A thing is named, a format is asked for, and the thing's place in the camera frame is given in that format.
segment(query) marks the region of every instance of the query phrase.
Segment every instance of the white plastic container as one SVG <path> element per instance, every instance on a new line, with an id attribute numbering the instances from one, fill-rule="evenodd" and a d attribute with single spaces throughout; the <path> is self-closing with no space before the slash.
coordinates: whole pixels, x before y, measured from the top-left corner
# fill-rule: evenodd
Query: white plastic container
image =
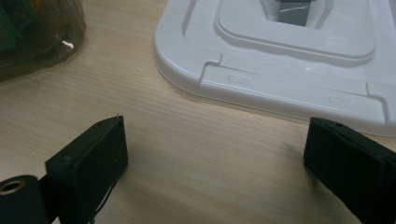
<path id="1" fill-rule="evenodd" d="M 318 0 L 301 27 L 275 0 L 169 0 L 156 63 L 193 94 L 396 136 L 395 2 Z"/>

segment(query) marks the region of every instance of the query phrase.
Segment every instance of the light wood surface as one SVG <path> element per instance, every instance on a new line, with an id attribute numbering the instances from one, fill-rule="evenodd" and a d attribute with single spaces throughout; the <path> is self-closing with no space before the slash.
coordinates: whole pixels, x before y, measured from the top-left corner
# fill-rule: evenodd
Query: light wood surface
<path id="1" fill-rule="evenodd" d="M 303 165 L 308 122 L 190 95 L 153 61 L 164 0 L 85 0 L 66 63 L 0 83 L 0 179 L 101 119 L 125 118 L 130 164 L 96 223 L 359 223 Z M 396 138 L 370 136 L 396 149 Z"/>

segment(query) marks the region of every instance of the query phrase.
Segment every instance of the black rectangular piece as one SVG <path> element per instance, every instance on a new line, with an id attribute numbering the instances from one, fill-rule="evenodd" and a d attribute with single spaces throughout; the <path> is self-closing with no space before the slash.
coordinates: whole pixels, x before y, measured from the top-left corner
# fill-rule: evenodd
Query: black rectangular piece
<path id="1" fill-rule="evenodd" d="M 343 124 L 312 118 L 304 164 L 362 223 L 395 223 L 395 152 Z"/>
<path id="2" fill-rule="evenodd" d="M 46 178 L 59 183 L 61 222 L 92 221 L 127 164 L 122 116 L 97 122 L 46 161 Z"/>

